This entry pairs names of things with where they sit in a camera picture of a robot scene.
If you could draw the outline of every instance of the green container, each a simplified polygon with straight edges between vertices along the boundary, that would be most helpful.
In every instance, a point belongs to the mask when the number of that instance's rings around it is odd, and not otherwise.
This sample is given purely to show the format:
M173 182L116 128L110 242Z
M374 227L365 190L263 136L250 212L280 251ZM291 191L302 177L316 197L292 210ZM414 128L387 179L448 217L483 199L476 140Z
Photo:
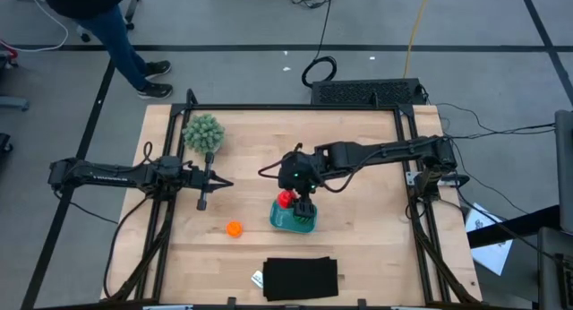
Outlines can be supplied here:
M278 229L288 230L295 233L311 233L316 227L316 219L319 215L318 208L316 209L316 215L314 215L311 220L304 223L295 219L294 210L294 208L284 209L278 205L277 201L275 201L272 203L272 208L270 209L270 224Z

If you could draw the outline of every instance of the orange ball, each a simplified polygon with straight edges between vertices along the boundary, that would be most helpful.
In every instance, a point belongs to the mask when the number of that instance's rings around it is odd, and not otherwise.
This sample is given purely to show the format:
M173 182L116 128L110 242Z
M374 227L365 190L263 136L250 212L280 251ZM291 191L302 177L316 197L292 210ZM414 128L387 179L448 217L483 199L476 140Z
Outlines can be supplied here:
M243 234L243 225L238 221L231 221L227 224L227 234L231 237L238 238Z

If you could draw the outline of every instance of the black towel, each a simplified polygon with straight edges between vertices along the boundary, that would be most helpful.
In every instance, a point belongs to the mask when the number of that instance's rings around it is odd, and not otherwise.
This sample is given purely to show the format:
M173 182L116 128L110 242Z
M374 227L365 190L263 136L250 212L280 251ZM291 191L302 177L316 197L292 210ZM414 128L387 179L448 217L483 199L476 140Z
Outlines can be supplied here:
M262 265L262 294L268 301L338 295L337 260L269 258Z

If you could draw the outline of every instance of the sneaker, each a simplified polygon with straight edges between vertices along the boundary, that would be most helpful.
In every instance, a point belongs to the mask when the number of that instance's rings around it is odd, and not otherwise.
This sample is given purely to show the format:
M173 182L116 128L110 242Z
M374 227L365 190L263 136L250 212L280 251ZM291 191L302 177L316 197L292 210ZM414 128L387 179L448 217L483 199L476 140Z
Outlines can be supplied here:
M160 76L162 74L169 73L171 71L171 63L167 60L160 61L157 63L147 63L147 72L145 73L145 78L148 80Z
M137 90L141 99L166 99L173 92L173 86L149 82L143 90Z

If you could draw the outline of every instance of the leg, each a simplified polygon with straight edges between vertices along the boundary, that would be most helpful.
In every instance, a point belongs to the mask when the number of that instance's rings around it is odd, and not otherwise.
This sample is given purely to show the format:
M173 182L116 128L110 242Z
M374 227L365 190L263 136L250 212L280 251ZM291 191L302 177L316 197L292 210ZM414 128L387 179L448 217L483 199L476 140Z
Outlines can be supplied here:
M143 60L143 58L141 58L141 56L139 56L135 52L135 49L133 49L132 45L130 45L130 49L131 49L133 62L137 66L137 69L139 70L139 72L145 76L145 74L147 73L147 64L145 64L145 60Z
M78 23L98 37L109 52L117 70L136 89L144 89L148 82L145 79L145 62L137 54L127 38L124 18L119 6L93 19L78 20Z

